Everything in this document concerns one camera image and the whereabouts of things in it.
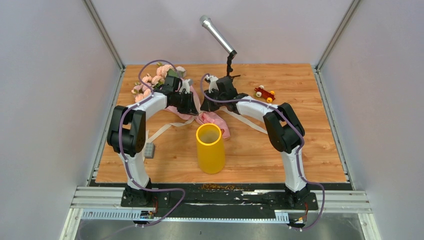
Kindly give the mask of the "pink flower bouquet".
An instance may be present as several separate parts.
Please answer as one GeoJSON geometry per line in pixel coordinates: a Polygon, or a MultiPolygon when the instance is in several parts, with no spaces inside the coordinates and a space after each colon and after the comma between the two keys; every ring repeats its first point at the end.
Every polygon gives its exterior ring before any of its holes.
{"type": "MultiPolygon", "coordinates": [[[[163,64],[161,62],[157,63],[157,69],[155,70],[155,73],[153,75],[149,73],[143,73],[141,75],[141,80],[138,80],[135,84],[133,89],[131,90],[132,95],[134,96],[134,101],[136,103],[142,101],[143,99],[147,98],[150,93],[151,89],[157,89],[165,82],[165,78],[170,74],[176,74],[176,76],[183,77],[183,79],[186,79],[187,76],[187,70],[183,66],[177,66],[176,68],[173,68],[170,64],[163,64]]],[[[175,106],[169,106],[165,110],[170,113],[176,114],[178,117],[180,117],[183,120],[189,121],[194,120],[198,124],[215,124],[217,125],[222,133],[223,138],[229,138],[230,137],[230,131],[228,128],[227,123],[225,120],[223,120],[219,115],[217,115],[214,112],[205,112],[200,111],[200,98],[198,94],[195,92],[195,89],[193,86],[190,87],[190,91],[193,93],[194,98],[194,104],[196,109],[199,111],[199,114],[196,116],[189,115],[189,114],[182,114],[177,111],[177,108],[175,106]]]]}

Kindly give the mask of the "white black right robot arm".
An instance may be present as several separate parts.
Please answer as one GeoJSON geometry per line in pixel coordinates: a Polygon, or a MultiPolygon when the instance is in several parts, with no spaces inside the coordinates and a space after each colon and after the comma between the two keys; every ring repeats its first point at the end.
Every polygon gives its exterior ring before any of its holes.
{"type": "Polygon", "coordinates": [[[264,123],[271,145],[282,157],[286,204],[292,209],[301,207],[310,193],[302,161],[305,130],[291,105],[265,103],[246,93],[239,93],[230,76],[217,78],[207,73],[200,82],[209,85],[207,90],[202,91],[202,111],[214,112],[226,107],[231,113],[264,123]]]}

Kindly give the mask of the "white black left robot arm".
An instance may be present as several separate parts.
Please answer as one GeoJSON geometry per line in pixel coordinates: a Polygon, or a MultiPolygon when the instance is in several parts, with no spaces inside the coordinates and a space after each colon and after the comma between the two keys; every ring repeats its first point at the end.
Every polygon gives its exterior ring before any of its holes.
{"type": "Polygon", "coordinates": [[[106,141],[120,156],[127,175],[122,206],[146,207],[152,203],[154,189],[143,157],[139,156],[146,144],[146,121],[167,107],[175,107],[181,114],[198,115],[192,85],[191,79],[169,75],[141,101],[113,109],[106,141]]]}

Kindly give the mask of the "white printed ribbon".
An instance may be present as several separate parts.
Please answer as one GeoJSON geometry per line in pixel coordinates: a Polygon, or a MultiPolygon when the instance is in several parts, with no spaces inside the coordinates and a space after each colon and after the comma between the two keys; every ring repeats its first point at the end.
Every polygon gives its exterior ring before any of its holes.
{"type": "MultiPolygon", "coordinates": [[[[230,112],[226,109],[222,109],[221,111],[226,113],[229,116],[232,116],[233,118],[237,119],[238,121],[244,123],[245,125],[249,126],[250,128],[252,128],[252,129],[254,129],[258,132],[264,133],[266,135],[268,134],[267,130],[265,130],[264,128],[260,127],[259,125],[253,123],[252,121],[250,121],[249,119],[247,119],[247,118],[245,118],[241,115],[237,115],[237,114],[230,112]]],[[[167,124],[163,125],[159,130],[157,130],[152,136],[150,136],[147,139],[147,143],[152,143],[156,138],[158,138],[161,134],[163,134],[170,127],[177,127],[177,128],[183,127],[183,126],[191,124],[193,122],[193,120],[194,119],[189,119],[189,120],[187,120],[186,122],[183,122],[183,123],[181,123],[181,122],[167,123],[167,124]]]]}

